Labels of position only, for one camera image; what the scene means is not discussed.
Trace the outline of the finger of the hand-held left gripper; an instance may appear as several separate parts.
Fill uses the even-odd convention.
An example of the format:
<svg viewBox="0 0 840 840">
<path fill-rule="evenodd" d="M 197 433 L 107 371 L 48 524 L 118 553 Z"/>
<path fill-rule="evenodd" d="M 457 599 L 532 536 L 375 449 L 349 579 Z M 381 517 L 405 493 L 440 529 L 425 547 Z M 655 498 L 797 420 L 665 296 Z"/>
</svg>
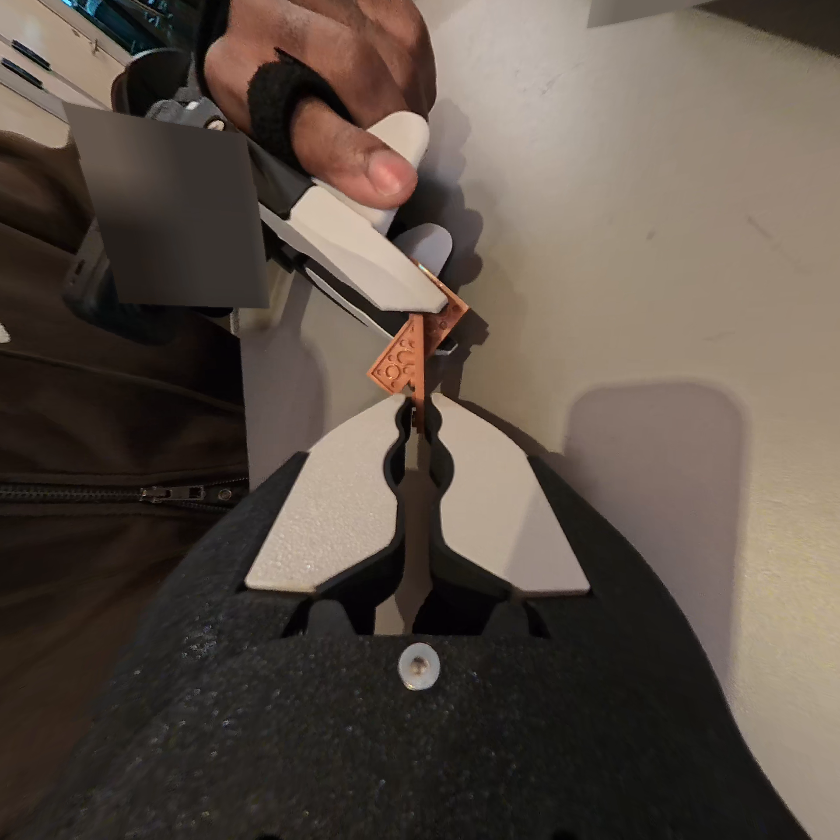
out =
<svg viewBox="0 0 840 840">
<path fill-rule="evenodd" d="M 441 312 L 446 295 L 375 225 L 389 218 L 313 185 L 290 211 L 287 242 L 380 310 Z"/>
<path fill-rule="evenodd" d="M 367 326 L 379 330 L 388 337 L 388 340 L 393 339 L 397 335 L 410 315 L 409 311 L 386 311 L 379 309 L 359 291 L 334 277 L 315 262 L 302 262 L 301 273 L 315 287 L 340 305 L 342 309 Z M 441 343 L 434 355 L 450 355 L 456 350 L 456 340 L 452 337 L 452 332 Z"/>
</svg>

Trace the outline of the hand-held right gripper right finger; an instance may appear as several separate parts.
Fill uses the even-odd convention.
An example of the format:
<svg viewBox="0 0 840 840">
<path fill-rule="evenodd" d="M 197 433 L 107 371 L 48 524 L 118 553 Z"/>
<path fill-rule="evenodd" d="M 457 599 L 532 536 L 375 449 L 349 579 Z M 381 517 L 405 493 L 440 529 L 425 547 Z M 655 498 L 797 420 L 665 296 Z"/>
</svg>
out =
<svg viewBox="0 0 840 840">
<path fill-rule="evenodd" d="M 441 575 L 491 597 L 584 595 L 591 587 L 526 452 L 484 418 L 435 393 L 435 453 L 448 456 L 439 502 Z"/>
</svg>

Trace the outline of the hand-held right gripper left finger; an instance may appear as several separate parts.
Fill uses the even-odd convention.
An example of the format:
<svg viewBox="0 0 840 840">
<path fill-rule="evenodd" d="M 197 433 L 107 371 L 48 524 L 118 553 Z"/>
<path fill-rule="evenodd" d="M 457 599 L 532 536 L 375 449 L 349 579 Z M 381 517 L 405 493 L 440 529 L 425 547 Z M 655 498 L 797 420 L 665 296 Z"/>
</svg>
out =
<svg viewBox="0 0 840 840">
<path fill-rule="evenodd" d="M 403 479 L 403 395 L 324 435 L 304 458 L 255 561 L 250 590 L 314 595 L 388 550 Z"/>
</svg>

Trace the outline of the wide brown toy brick plate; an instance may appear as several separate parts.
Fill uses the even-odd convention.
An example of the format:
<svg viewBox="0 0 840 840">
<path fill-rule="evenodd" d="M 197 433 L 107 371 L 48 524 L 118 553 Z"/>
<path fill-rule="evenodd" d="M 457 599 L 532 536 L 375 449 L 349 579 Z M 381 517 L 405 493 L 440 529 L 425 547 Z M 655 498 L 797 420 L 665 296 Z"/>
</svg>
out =
<svg viewBox="0 0 840 840">
<path fill-rule="evenodd" d="M 413 425 L 420 436 L 426 433 L 425 344 L 424 316 L 411 313 L 368 371 L 369 378 L 390 394 L 411 390 Z"/>
</svg>

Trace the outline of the narrow brown toy brick plate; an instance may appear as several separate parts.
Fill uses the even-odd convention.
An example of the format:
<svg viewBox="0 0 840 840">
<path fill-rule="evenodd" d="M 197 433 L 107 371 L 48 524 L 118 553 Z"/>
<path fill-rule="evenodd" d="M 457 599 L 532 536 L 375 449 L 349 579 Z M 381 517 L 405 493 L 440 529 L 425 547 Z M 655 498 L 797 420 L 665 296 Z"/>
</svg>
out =
<svg viewBox="0 0 840 840">
<path fill-rule="evenodd" d="M 425 313 L 423 315 L 423 346 L 425 358 L 430 359 L 438 351 L 438 347 L 447 339 L 447 336 L 449 336 L 458 322 L 470 311 L 470 306 L 452 292 L 452 290 L 448 289 L 418 259 L 412 258 L 412 262 L 443 292 L 447 300 L 446 307 L 440 312 Z"/>
</svg>

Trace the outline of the person's left hand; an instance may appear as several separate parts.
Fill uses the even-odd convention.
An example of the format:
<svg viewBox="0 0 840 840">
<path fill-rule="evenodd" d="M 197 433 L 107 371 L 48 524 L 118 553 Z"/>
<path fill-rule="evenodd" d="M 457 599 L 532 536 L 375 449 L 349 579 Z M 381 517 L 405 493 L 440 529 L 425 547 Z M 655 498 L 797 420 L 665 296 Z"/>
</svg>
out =
<svg viewBox="0 0 840 840">
<path fill-rule="evenodd" d="M 416 165 L 370 132 L 428 117 L 432 41 L 414 2 L 206 2 L 194 48 L 203 93 L 239 130 L 355 202 L 398 208 Z"/>
</svg>

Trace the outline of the black office chair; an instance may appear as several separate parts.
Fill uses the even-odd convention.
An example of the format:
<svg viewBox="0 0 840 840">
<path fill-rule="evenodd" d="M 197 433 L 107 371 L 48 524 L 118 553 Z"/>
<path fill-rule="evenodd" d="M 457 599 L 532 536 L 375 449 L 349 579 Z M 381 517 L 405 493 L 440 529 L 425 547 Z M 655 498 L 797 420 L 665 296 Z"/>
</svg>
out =
<svg viewBox="0 0 840 840">
<path fill-rule="evenodd" d="M 145 118 L 157 102 L 182 106 L 203 96 L 191 52 L 172 47 L 149 49 L 134 56 L 110 91 L 111 110 Z"/>
</svg>

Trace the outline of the white cabinet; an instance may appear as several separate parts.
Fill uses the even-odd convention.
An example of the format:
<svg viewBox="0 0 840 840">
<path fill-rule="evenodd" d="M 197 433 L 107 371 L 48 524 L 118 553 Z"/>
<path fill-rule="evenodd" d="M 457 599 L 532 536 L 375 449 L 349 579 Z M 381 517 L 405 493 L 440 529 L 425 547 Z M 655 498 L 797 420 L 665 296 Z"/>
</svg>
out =
<svg viewBox="0 0 840 840">
<path fill-rule="evenodd" d="M 1 2 L 1 126 L 48 146 L 64 144 L 66 103 L 111 109 L 130 53 L 84 2 Z"/>
</svg>

